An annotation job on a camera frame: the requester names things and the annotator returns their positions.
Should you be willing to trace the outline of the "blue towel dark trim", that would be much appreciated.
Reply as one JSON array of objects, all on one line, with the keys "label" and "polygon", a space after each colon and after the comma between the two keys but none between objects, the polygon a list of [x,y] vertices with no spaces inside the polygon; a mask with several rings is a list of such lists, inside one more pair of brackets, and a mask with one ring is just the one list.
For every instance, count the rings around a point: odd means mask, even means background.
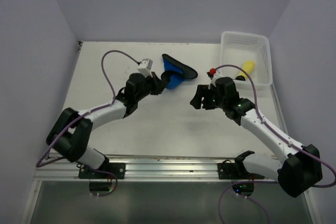
[{"label": "blue towel dark trim", "polygon": [[164,71],[161,80],[166,82],[166,89],[173,90],[185,80],[194,80],[198,77],[198,72],[192,67],[176,60],[168,54],[162,55]]}]

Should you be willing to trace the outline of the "yellow towel black trim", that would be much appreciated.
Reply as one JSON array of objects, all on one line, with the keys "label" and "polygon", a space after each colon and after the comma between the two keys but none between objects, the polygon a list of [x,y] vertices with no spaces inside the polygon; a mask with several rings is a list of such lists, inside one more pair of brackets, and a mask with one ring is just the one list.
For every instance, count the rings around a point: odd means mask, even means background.
[{"label": "yellow towel black trim", "polygon": [[252,60],[245,61],[241,67],[242,70],[238,73],[235,79],[239,81],[246,81],[248,76],[254,71],[255,65],[255,62]]}]

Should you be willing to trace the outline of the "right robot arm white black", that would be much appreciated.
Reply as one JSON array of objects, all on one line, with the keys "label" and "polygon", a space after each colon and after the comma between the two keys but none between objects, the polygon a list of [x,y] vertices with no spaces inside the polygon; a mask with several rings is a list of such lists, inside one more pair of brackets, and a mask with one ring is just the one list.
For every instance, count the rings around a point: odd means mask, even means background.
[{"label": "right robot arm white black", "polygon": [[271,130],[273,124],[259,112],[257,104],[239,96],[232,78],[221,77],[211,84],[198,85],[190,104],[198,110],[223,110],[276,156],[271,159],[245,151],[234,159],[233,176],[246,178],[255,174],[272,179],[291,197],[298,197],[322,179],[319,150],[293,140],[277,127]]}]

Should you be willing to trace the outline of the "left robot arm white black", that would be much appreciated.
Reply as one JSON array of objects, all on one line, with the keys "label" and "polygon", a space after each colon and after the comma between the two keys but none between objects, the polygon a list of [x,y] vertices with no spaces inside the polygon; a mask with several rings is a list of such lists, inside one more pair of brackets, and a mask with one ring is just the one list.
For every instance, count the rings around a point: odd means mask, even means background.
[{"label": "left robot arm white black", "polygon": [[92,174],[104,178],[109,172],[108,159],[88,145],[91,132],[107,123],[128,117],[143,98],[161,94],[167,84],[154,72],[147,77],[133,73],[111,103],[84,111],[72,108],[63,110],[46,142],[63,158],[89,166]]}]

